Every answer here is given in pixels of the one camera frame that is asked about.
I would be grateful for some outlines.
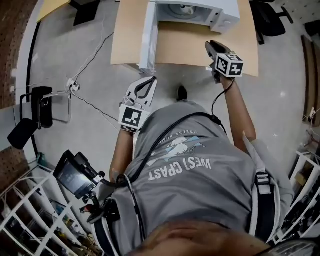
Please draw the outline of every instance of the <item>white cube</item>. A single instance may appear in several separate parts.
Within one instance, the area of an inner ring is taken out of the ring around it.
[[[226,78],[242,77],[244,61],[236,54],[218,53],[215,60],[215,70]]]

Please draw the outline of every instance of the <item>concrete floor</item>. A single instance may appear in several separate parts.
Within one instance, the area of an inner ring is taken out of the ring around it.
[[[68,78],[77,74],[88,56],[94,53],[101,40],[114,31],[119,4],[103,0],[94,21],[73,27],[76,10],[71,6],[59,9],[48,16],[38,32],[31,67],[31,84],[64,90]],[[244,75],[237,79],[248,111],[254,122],[257,137],[262,139],[278,160],[281,169],[289,172],[295,150],[304,137],[306,126],[302,124],[305,101],[305,60],[300,36],[305,32],[295,22],[282,19],[287,33],[278,37],[266,37],[259,50],[259,78]],[[115,118],[119,114],[119,102],[128,86],[140,75],[124,66],[111,66],[112,37],[109,38],[95,60],[79,76],[81,89],[77,94]],[[211,79],[211,73],[203,67],[159,65],[156,76],[158,87],[152,103],[157,110],[173,103],[178,83],[188,90],[189,99],[211,111],[213,99],[222,91]],[[53,115],[66,118],[66,102],[53,106]],[[39,151],[56,165],[66,150],[74,154],[82,152],[96,171],[109,167],[118,131],[98,112],[77,98],[72,98],[72,119],[69,124],[54,122],[50,129],[35,134]],[[214,107],[228,135],[231,135],[226,101],[223,97]]]

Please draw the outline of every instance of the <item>shoe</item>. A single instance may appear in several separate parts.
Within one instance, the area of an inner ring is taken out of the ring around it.
[[[176,91],[176,101],[186,101],[188,99],[188,92],[183,85],[180,85]]]

